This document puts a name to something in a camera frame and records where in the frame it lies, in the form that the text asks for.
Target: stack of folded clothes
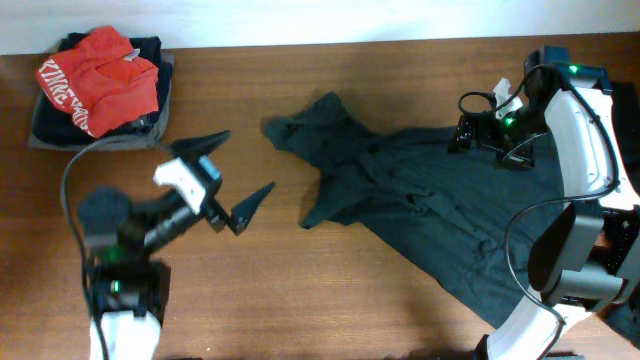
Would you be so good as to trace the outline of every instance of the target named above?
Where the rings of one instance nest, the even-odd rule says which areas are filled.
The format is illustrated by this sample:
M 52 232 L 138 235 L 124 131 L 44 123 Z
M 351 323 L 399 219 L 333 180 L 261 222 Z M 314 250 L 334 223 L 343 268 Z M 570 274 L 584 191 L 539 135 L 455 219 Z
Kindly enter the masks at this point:
M 69 34 L 36 71 L 42 91 L 29 146 L 78 151 L 123 136 L 101 149 L 154 146 L 169 121 L 174 62 L 160 46 L 158 37 L 129 39 L 111 26 Z

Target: white backdrop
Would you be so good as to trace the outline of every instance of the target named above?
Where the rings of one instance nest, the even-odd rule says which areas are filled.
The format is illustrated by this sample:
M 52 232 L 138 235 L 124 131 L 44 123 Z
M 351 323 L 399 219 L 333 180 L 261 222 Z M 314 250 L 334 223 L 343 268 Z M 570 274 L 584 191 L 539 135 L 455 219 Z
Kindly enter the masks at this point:
M 0 54 L 111 24 L 165 48 L 640 30 L 640 0 L 0 0 Z

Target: wooden table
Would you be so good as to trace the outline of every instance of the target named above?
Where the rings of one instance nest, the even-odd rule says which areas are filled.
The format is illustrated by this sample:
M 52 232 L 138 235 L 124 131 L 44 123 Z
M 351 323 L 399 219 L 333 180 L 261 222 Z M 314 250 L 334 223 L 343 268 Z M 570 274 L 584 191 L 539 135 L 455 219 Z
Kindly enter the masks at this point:
M 242 236 L 201 223 L 158 254 L 173 274 L 157 358 L 380 359 L 475 347 L 491 327 L 366 228 L 298 226 L 319 172 L 275 151 L 260 129 L 330 90 L 375 131 L 454 125 L 463 92 L 490 91 L 503 76 L 519 82 L 525 56 L 542 44 L 568 46 L 572 60 L 640 84 L 637 33 L 172 51 L 165 141 L 233 131 L 212 157 L 228 207 L 272 180 L 277 187 Z M 80 261 L 58 203 L 71 155 L 26 147 L 43 59 L 0 57 L 0 358 L 87 359 Z M 72 175 L 72 203 L 98 185 L 156 196 L 164 189 L 153 170 L 167 158 L 90 154 Z M 595 316 L 556 349 L 640 355 Z

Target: cable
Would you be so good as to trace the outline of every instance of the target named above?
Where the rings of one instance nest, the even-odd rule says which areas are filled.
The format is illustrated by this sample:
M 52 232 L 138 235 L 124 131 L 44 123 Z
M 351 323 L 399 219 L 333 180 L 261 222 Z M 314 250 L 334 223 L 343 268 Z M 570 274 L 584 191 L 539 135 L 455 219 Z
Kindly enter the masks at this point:
M 542 309 L 548 311 L 549 313 L 551 313 L 556 318 L 556 320 L 558 322 L 558 326 L 556 328 L 556 331 L 555 331 L 555 334 L 554 334 L 553 338 L 551 339 L 551 342 L 547 345 L 547 347 L 544 349 L 543 353 L 540 355 L 540 357 L 538 359 L 543 359 L 551 351 L 551 349 L 556 344 L 558 339 L 560 339 L 560 336 L 562 335 L 562 330 L 564 329 L 564 327 L 566 326 L 567 323 L 566 323 L 565 319 L 562 317 L 562 315 L 558 311 L 556 311 L 552 307 L 544 304 L 542 301 L 538 300 L 533 294 L 531 294 L 522 285 L 520 280 L 518 280 L 518 277 L 516 276 L 515 270 L 513 269 L 513 265 L 511 264 L 511 258 L 509 257 L 509 238 L 510 238 L 511 232 L 513 230 L 513 227 L 514 227 L 515 223 L 518 220 L 522 219 L 525 215 L 527 215 L 529 212 L 531 212 L 534 209 L 537 209 L 537 208 L 540 208 L 540 207 L 543 207 L 543 206 L 548 206 L 548 205 L 564 204 L 564 203 L 572 202 L 572 201 L 596 200 L 596 199 L 599 199 L 601 197 L 607 196 L 611 192 L 613 192 L 618 187 L 618 185 L 620 184 L 620 181 L 619 181 L 619 178 L 618 178 L 618 173 L 619 173 L 618 161 L 617 161 L 616 154 L 615 154 L 615 151 L 614 151 L 614 148 L 613 148 L 613 144 L 611 143 L 611 139 L 609 138 L 609 135 L 607 134 L 606 129 L 604 128 L 604 125 L 602 124 L 602 121 L 600 120 L 600 117 L 595 113 L 595 111 L 593 111 L 593 109 L 589 106 L 589 104 L 587 104 L 586 100 L 582 97 L 582 95 L 580 95 L 580 93 L 576 90 L 576 88 L 573 86 L 573 84 L 571 84 L 571 82 L 569 80 L 567 80 L 564 77 L 564 75 L 554 66 L 550 66 L 550 65 L 536 65 L 536 66 L 534 66 L 525 75 L 525 77 L 522 79 L 522 81 L 520 82 L 520 85 L 518 85 L 518 88 L 513 93 L 513 95 L 511 95 L 504 103 L 500 104 L 498 107 L 493 108 L 491 110 L 483 111 L 483 112 L 480 112 L 480 113 L 474 113 L 474 112 L 470 112 L 470 111 L 465 110 L 464 107 L 462 106 L 462 101 L 468 96 L 482 96 L 485 99 L 489 99 L 488 97 L 490 96 L 490 94 L 487 94 L 487 93 L 481 93 L 481 92 L 475 92 L 475 91 L 468 92 L 468 93 L 462 95 L 460 97 L 460 99 L 458 100 L 458 109 L 460 109 L 460 111 L 465 116 L 483 116 L 483 115 L 495 114 L 496 112 L 500 111 L 502 108 L 507 106 L 509 103 L 511 103 L 518 96 L 518 94 L 522 91 L 522 89 L 524 88 L 524 85 L 531 78 L 531 76 L 533 76 L 533 74 L 536 71 L 540 71 L 541 69 L 547 69 L 547 70 L 550 70 L 550 71 L 558 74 L 562 85 L 564 85 L 566 88 L 569 89 L 569 91 L 575 96 L 576 100 L 578 100 L 580 105 L 586 110 L 587 114 L 591 118 L 591 122 L 596 126 L 596 128 L 600 132 L 600 134 L 602 136 L 602 139 L 603 139 L 603 141 L 605 143 L 605 146 L 607 148 L 607 153 L 609 155 L 609 159 L 611 159 L 612 177 L 611 177 L 611 182 L 609 184 L 607 184 L 607 187 L 605 188 L 605 190 L 603 190 L 603 191 L 601 191 L 599 193 L 589 194 L 589 195 L 567 196 L 567 197 L 562 197 L 562 198 L 558 198 L 558 199 L 541 201 L 539 203 L 530 205 L 530 206 L 524 208 L 523 210 L 520 210 L 518 213 L 516 213 L 516 215 L 513 218 L 511 218 L 511 220 L 507 224 L 507 228 L 506 228 L 505 233 L 504 233 L 503 246 L 504 246 L 505 261 L 507 263 L 507 267 L 509 268 L 509 273 L 511 274 L 512 279 L 515 281 L 516 285 L 518 285 L 518 287 L 520 288 L 520 290 L 522 291 L 522 293 L 524 294 L 524 296 L 527 299 L 529 299 L 531 302 L 533 302 L 535 305 L 539 306 L 540 308 L 542 308 Z M 526 141 L 524 141 L 523 143 L 519 144 L 514 149 L 512 149 L 509 153 L 507 153 L 507 155 L 505 155 L 503 157 L 503 160 L 508 159 L 509 156 L 515 150 L 517 150 L 520 146 L 522 146 L 522 145 L 524 145 L 524 144 L 526 144 L 526 143 L 528 143 L 530 141 L 533 141 L 534 139 L 536 139 L 539 136 L 541 136 L 541 135 L 538 134 L 537 136 L 533 136 L 533 137 L 527 139 Z
M 100 339 L 102 356 L 104 360 L 109 360 L 109 352 L 107 350 L 104 332 L 102 331 L 102 327 L 100 326 L 100 315 L 97 314 L 95 309 L 93 308 L 93 296 L 89 293 L 89 283 L 93 281 L 93 271 L 89 271 L 87 253 L 84 248 L 84 240 L 82 238 L 82 235 L 80 234 L 78 226 L 73 220 L 71 211 L 69 210 L 70 206 L 69 198 L 67 196 L 67 180 L 69 178 L 69 173 L 71 172 L 71 168 L 73 167 L 73 165 L 87 152 L 103 145 L 128 142 L 129 140 L 135 139 L 138 139 L 138 137 L 135 135 L 118 137 L 117 139 L 104 138 L 87 145 L 84 149 L 77 153 L 71 159 L 71 161 L 69 161 L 67 167 L 64 169 L 62 180 L 60 182 L 60 205 L 62 206 L 64 217 L 67 220 L 67 224 L 69 224 L 69 227 L 71 228 L 71 232 L 73 233 L 73 236 L 76 239 L 76 243 L 78 245 L 78 249 L 80 250 L 80 258 L 82 260 L 82 292 L 85 298 L 85 302 L 87 303 L 87 307 L 89 308 L 89 314 L 93 317 L 93 321 L 96 325 L 96 330 L 98 332 L 98 338 Z

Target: red cloth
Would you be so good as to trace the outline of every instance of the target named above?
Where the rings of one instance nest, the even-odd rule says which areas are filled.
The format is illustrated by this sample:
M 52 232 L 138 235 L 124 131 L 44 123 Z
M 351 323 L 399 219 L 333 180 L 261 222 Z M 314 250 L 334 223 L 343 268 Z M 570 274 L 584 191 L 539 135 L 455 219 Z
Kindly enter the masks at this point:
M 94 30 L 68 51 L 47 59 L 36 79 L 53 105 L 72 114 L 73 123 L 93 137 L 158 111 L 158 68 L 125 56 L 129 39 L 111 26 Z

